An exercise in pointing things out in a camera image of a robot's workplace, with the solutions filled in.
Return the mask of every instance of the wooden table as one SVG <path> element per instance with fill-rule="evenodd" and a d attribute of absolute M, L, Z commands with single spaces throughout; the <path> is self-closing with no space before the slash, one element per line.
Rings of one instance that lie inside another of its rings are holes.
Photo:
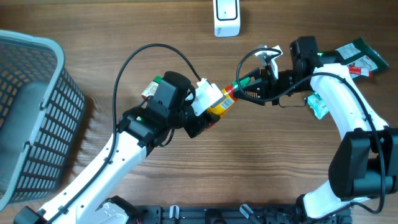
<path fill-rule="evenodd" d="M 213 34 L 211 1 L 0 6 L 0 29 L 57 41 L 66 68 L 87 99 L 87 112 L 69 160 L 62 188 L 97 155 L 112 132 L 111 97 L 116 75 L 131 52 L 149 43 L 181 50 L 199 75 L 224 87 L 234 80 L 240 59 L 255 46 L 280 45 L 280 70 L 291 69 L 289 44 L 314 35 L 321 50 L 332 50 L 363 36 L 390 64 L 389 71 L 358 83 L 370 105 L 392 127 L 398 126 L 398 15 L 395 1 L 242 1 L 241 33 Z M 247 61 L 243 72 L 260 64 Z M 173 70 L 195 81 L 185 62 L 167 49 L 149 49 L 129 64 L 119 84 L 118 116 L 138 104 L 156 76 Z M 283 97 L 301 104 L 303 95 Z M 328 114 L 317 120 L 309 108 L 258 106 L 240 101 L 209 131 L 190 139 L 175 133 L 115 188 L 133 205 L 240 205 L 294 203 L 327 180 L 340 144 Z M 397 223 L 398 195 L 383 212 L 353 211 L 355 223 Z M 47 200 L 30 203 L 34 209 Z M 368 205 L 375 207 L 377 200 Z M 6 208 L 0 223 L 12 222 L 24 205 Z"/>

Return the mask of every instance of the basket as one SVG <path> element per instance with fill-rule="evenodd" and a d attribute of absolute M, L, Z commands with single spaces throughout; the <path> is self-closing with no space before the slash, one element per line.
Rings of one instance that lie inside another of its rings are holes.
<path fill-rule="evenodd" d="M 54 41 L 0 30 L 0 211 L 56 191 L 85 98 Z"/>

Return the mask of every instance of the green bottle cap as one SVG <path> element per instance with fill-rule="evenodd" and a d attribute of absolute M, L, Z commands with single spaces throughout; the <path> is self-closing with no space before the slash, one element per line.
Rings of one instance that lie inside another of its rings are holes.
<path fill-rule="evenodd" d="M 251 81 L 251 78 L 250 78 L 250 77 L 246 77 L 246 78 L 244 78 L 244 79 L 241 80 L 241 85 L 242 85 L 242 86 L 246 86 L 247 84 L 250 83 L 250 81 Z M 232 86 L 233 86 L 233 88 L 234 88 L 235 90 L 238 90 L 238 89 L 239 89 L 238 83 L 236 83 L 236 81 L 233 81 L 233 82 L 232 82 Z"/>
<path fill-rule="evenodd" d="M 154 78 L 154 82 L 156 82 L 158 84 L 160 83 L 161 80 L 162 80 L 162 77 L 160 77 L 160 76 L 157 76 Z"/>

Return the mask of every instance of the gray bin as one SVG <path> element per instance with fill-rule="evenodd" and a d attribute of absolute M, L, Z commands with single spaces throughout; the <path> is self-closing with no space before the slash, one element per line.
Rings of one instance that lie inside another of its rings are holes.
<path fill-rule="evenodd" d="M 54 41 L 0 30 L 0 211 L 56 191 L 86 109 Z"/>

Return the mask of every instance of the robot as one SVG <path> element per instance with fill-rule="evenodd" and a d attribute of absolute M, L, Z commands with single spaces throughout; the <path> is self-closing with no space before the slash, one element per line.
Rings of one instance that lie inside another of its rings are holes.
<path fill-rule="evenodd" d="M 116 121 L 116 92 L 128 62 L 148 47 L 165 47 L 181 55 L 199 79 L 190 80 L 166 72 L 153 96 L 127 110 Z M 261 47 L 239 63 L 235 98 L 259 105 L 279 104 L 284 95 L 315 91 L 325 101 L 342 138 L 328 170 L 329 180 L 312 192 L 297 197 L 295 204 L 265 207 L 133 206 L 122 198 L 106 198 L 122 178 L 140 164 L 155 147 L 167 145 L 174 129 L 184 128 L 194 138 L 220 120 L 208 108 L 223 102 L 214 84 L 201 79 L 177 49 L 150 44 L 136 50 L 123 65 L 114 88 L 113 135 L 88 167 L 61 193 L 35 212 L 23 208 L 14 223 L 135 223 L 135 224 L 232 224 L 232 223 L 352 223 L 350 208 L 357 205 L 371 213 L 381 212 L 386 194 L 398 190 L 398 129 L 390 128 L 366 102 L 353 83 L 348 67 L 337 51 L 319 52 L 314 37 L 300 37 L 290 45 L 292 70 L 279 71 L 275 58 L 281 50 Z M 239 77 L 244 61 L 261 55 L 263 67 Z M 252 82 L 242 86 L 240 80 Z M 169 140 L 163 145 L 170 133 Z M 369 159 L 369 153 L 377 154 Z M 379 198 L 371 210 L 361 202 Z"/>

